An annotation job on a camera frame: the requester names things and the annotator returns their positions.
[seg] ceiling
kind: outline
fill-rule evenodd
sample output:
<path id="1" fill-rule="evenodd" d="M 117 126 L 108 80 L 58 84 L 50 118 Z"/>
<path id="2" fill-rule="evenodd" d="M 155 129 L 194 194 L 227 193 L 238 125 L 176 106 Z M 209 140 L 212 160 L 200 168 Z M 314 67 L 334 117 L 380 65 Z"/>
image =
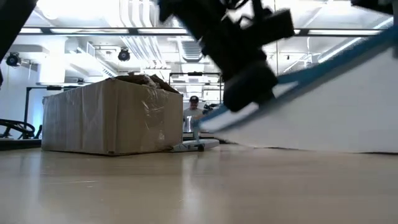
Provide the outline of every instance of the ceiling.
<path id="1" fill-rule="evenodd" d="M 350 1 L 338 0 L 263 0 L 273 10 L 290 8 L 296 28 L 372 29 L 390 16 L 352 7 Z M 252 15 L 247 4 L 229 15 L 233 20 Z M 179 27 L 171 19 L 161 24 L 158 8 L 150 0 L 39 0 L 38 7 L 25 26 L 56 27 Z M 151 68 L 167 75 L 173 72 L 203 70 L 215 72 L 209 58 L 202 58 L 198 45 L 182 37 L 77 37 L 96 48 L 96 56 L 118 72 Z M 278 74 L 301 69 L 353 38 L 293 37 L 263 47 L 269 64 Z M 131 59 L 120 62 L 121 47 L 129 47 Z M 186 63 L 192 59 L 198 63 Z"/>

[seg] security camera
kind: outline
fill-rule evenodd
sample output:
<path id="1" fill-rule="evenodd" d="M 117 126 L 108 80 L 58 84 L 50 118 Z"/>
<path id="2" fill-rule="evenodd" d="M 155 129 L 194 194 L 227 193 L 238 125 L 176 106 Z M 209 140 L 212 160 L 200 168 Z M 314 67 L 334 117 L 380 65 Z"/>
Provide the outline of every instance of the security camera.
<path id="1" fill-rule="evenodd" d="M 125 48 L 125 47 L 122 48 L 122 49 L 120 50 L 119 55 L 118 55 L 118 59 L 119 59 L 121 62 L 126 62 L 126 61 L 130 60 L 129 49 L 128 49 L 128 48 Z"/>
<path id="2" fill-rule="evenodd" d="M 10 56 L 8 56 L 8 58 L 6 60 L 6 64 L 8 66 L 11 66 L 14 68 L 20 67 L 21 63 L 22 63 L 22 60 L 19 57 L 18 53 L 10 53 Z"/>

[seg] white surface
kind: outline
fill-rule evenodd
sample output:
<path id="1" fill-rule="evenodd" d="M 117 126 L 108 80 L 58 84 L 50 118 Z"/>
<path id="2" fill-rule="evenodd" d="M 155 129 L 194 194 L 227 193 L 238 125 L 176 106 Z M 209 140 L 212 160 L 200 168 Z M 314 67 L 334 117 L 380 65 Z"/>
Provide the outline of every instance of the white surface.
<path id="1" fill-rule="evenodd" d="M 398 61 L 392 52 L 217 136 L 256 147 L 398 152 Z"/>

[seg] white board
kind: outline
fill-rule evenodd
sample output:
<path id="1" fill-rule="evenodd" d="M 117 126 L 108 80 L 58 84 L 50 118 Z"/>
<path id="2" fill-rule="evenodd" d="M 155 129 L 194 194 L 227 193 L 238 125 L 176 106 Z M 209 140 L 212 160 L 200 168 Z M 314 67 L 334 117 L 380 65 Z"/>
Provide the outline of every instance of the white board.
<path id="1" fill-rule="evenodd" d="M 201 129 L 238 144 L 335 152 L 398 152 L 398 28 L 291 74 L 269 105 L 219 110 Z"/>

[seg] white ceiling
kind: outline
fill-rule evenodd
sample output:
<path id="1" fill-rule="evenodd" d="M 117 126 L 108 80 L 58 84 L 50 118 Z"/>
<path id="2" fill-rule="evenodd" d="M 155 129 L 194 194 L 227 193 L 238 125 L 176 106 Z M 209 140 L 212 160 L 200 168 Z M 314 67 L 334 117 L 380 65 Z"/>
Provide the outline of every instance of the white ceiling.
<path id="1" fill-rule="evenodd" d="M 171 26 L 159 24 L 157 21 L 157 7 L 155 4 L 137 3 L 147 2 L 146 0 L 39 0 L 36 11 L 27 21 L 26 26 L 59 26 L 59 27 L 121 27 L 130 24 L 132 26 L 143 26 L 149 20 L 150 26 Z M 139 6 L 135 11 L 133 4 Z M 272 9 L 289 7 L 292 11 L 294 25 L 296 28 L 347 28 L 347 29 L 372 29 L 380 22 L 385 21 L 389 16 L 376 12 L 366 11 L 350 6 L 349 1 L 316 1 L 316 0 L 263 0 L 263 5 Z M 140 21 L 134 22 L 134 15 L 140 15 Z M 242 14 L 251 15 L 251 6 L 248 4 L 237 12 L 232 12 L 230 16 L 238 19 Z M 175 37 L 153 37 L 150 38 L 152 45 L 159 50 L 161 62 L 171 65 L 173 63 L 184 62 L 181 58 L 183 53 Z M 91 36 L 79 37 L 80 42 L 91 42 L 97 48 L 97 54 L 115 70 L 125 71 L 134 70 L 142 65 L 143 60 L 131 54 L 128 62 L 119 62 L 117 54 L 120 47 L 126 46 L 126 40 L 115 36 Z M 303 59 L 308 54 L 320 55 L 330 49 L 335 48 L 349 41 L 347 38 L 337 37 L 294 37 L 288 40 L 280 40 L 276 43 L 264 46 L 264 50 L 269 54 L 269 63 L 278 73 L 284 72 L 296 61 Z M 159 60 L 156 55 L 148 54 L 147 59 Z M 211 63 L 208 58 L 201 62 Z M 303 62 L 296 63 L 300 68 Z M 207 65 L 207 70 L 214 70 L 215 67 Z"/>

